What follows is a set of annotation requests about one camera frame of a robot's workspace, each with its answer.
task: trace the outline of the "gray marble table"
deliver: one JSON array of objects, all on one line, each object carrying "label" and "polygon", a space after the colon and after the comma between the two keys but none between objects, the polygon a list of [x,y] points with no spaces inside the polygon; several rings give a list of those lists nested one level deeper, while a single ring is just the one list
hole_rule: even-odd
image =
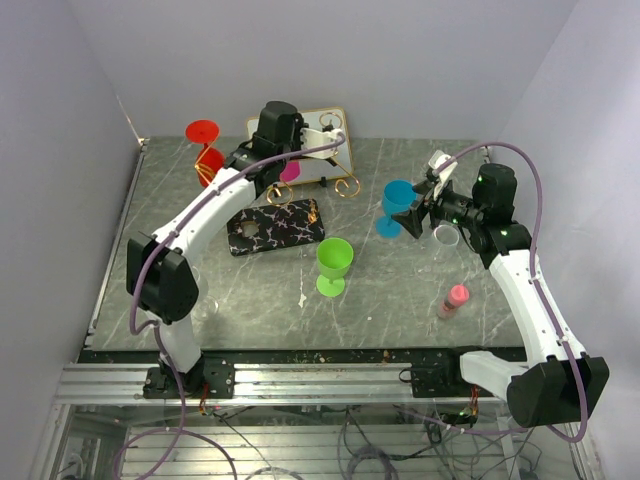
[{"label": "gray marble table", "polygon": [[[222,138],[230,152],[241,141]],[[316,290],[317,245],[233,257],[226,230],[211,241],[199,269],[209,295],[194,309],[194,329],[205,349],[401,348],[419,346],[519,346],[522,339],[497,284],[463,242],[444,264],[431,264],[426,235],[381,238],[382,190],[403,178],[418,181],[431,154],[454,153],[465,141],[353,139],[355,173],[362,192],[339,197],[317,184],[295,188],[297,198],[315,198],[327,236],[348,240],[355,259],[347,289],[336,298]],[[124,233],[109,274],[94,350],[155,349],[150,335],[132,337],[127,328],[131,297],[126,293],[125,247],[130,234],[146,233],[179,213],[202,189],[193,163],[198,147],[176,137],[149,141],[126,212]],[[482,162],[465,157],[454,175],[456,191],[469,194]],[[265,204],[264,198],[256,202]],[[448,289],[464,283],[471,299],[450,320],[435,312]]]}]

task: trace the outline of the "bottle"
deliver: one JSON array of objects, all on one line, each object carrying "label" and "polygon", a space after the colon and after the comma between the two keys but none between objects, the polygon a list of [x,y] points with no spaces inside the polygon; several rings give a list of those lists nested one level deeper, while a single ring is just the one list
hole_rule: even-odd
[{"label": "bottle", "polygon": [[452,318],[458,308],[467,303],[469,300],[469,290],[464,285],[456,285],[447,296],[440,302],[440,306],[438,307],[437,315],[442,319]]}]

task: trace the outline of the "white wall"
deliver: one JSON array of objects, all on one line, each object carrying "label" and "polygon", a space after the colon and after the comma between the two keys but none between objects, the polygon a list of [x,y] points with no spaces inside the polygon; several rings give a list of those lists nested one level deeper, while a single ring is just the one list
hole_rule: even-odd
[{"label": "white wall", "polygon": [[[611,380],[591,423],[608,478],[638,477],[640,399],[640,3],[581,0],[500,139],[540,169],[540,255],[555,299]],[[517,217],[531,225],[533,182],[517,168]]]},{"label": "white wall", "polygon": [[354,136],[483,138],[576,0],[69,0],[142,136],[267,100],[344,106]]},{"label": "white wall", "polygon": [[90,320],[138,149],[61,0],[0,13],[0,465],[27,477]]}]

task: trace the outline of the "phone case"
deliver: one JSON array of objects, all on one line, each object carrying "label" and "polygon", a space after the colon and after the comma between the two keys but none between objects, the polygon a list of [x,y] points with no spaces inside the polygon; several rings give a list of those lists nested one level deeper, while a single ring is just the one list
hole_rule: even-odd
[{"label": "phone case", "polygon": [[[247,224],[254,224],[257,233],[245,236]],[[235,257],[324,240],[318,204],[312,198],[284,206],[245,208],[229,220],[227,233],[229,251]]]}]

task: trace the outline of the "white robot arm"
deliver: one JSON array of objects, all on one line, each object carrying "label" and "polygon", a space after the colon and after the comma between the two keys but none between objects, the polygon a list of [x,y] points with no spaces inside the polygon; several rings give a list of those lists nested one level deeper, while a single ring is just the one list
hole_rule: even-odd
[{"label": "white robot arm", "polygon": [[[246,177],[236,179],[241,170],[259,164],[266,158],[304,149],[306,156],[329,159],[344,137],[340,129],[317,131],[305,126],[302,115],[285,102],[269,102],[260,114],[258,129],[250,142],[244,142],[219,170],[214,181],[180,214],[157,229],[153,235],[132,235],[127,246],[127,290],[132,295],[144,263],[158,247],[157,240],[173,234],[170,248],[158,255],[146,275],[140,292],[139,305],[147,318],[159,326],[166,352],[176,369],[185,375],[187,390],[198,388],[202,352],[197,344],[191,321],[191,309],[196,303],[202,282],[194,278],[193,267],[211,239],[240,210],[253,203],[270,185],[279,182],[286,160],[255,168]],[[228,188],[222,185],[231,183]]]},{"label": "white robot arm", "polygon": [[[542,276],[537,255],[535,271],[530,271],[531,236],[523,225],[512,220],[515,174],[504,165],[482,165],[469,198],[455,193],[448,181],[457,165],[450,158],[436,152],[429,162],[426,180],[414,186],[420,195],[418,200],[408,211],[392,218],[415,238],[422,234],[422,221],[427,215],[432,228],[447,221],[461,232],[462,228],[469,231],[469,246],[480,255],[505,294],[527,354],[523,367],[486,350],[469,351],[460,356],[461,376],[505,400],[514,419],[523,427],[579,421],[576,381],[564,344],[575,356],[589,415],[609,377],[609,369],[604,359],[587,355],[568,327]],[[534,279],[549,309],[543,304]],[[560,338],[550,312],[562,331]]]},{"label": "white robot arm", "polygon": [[[153,237],[133,236],[127,252],[127,289],[133,293],[141,265],[149,252],[157,247],[156,238],[166,238],[192,211],[193,207],[220,185],[236,176],[252,162],[291,150],[317,147],[331,148],[341,135],[339,130],[319,132],[305,128],[294,107],[283,102],[270,102],[263,110],[252,147],[243,144],[227,158],[225,168],[182,213],[154,232]],[[291,139],[300,139],[292,144]],[[327,150],[315,158],[330,158]],[[568,357],[531,279],[535,277],[548,299],[563,331],[563,341],[577,358],[585,385],[590,414],[608,379],[604,359],[590,358],[575,338],[549,292],[538,259],[536,271],[529,271],[531,236],[527,229],[512,220],[517,182],[513,170],[503,165],[486,164],[480,168],[472,197],[453,191],[448,181],[456,167],[453,162],[442,172],[438,167],[450,157],[438,152],[430,161],[427,179],[414,186],[420,198],[410,210],[393,215],[415,238],[422,234],[422,221],[429,215],[431,226],[444,220],[470,233],[470,247],[478,253],[491,275],[504,292],[522,335],[527,354],[526,367],[494,356],[481,348],[460,356],[460,374],[505,400],[514,419],[524,427],[573,422],[580,419],[575,379]],[[162,253],[156,271],[145,278],[140,306],[152,320],[159,320],[162,343],[178,372],[184,375],[187,391],[202,384],[202,352],[195,341],[190,311],[197,301],[198,285],[192,266],[211,238],[240,210],[249,206],[271,184],[278,181],[285,163],[256,169],[223,189],[188,222]]]}]

